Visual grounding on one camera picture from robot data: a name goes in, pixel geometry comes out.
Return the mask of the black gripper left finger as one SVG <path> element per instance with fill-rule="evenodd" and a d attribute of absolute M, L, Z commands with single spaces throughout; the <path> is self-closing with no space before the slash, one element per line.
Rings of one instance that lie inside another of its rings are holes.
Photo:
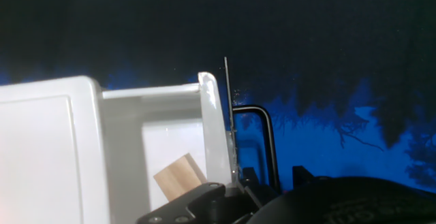
<path fill-rule="evenodd" d="M 281 192 L 278 170 L 262 184 L 252 167 L 242 170 L 235 187 L 217 182 L 196 187 L 140 217 L 137 224 L 245 224 Z"/>

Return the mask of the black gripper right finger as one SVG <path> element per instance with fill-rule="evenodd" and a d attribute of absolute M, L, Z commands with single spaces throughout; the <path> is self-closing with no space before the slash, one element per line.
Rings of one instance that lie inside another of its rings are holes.
<path fill-rule="evenodd" d="M 293 191 L 315 193 L 330 185 L 332 178 L 329 176 L 313 175 L 307 168 L 299 165 L 292 167 Z"/>

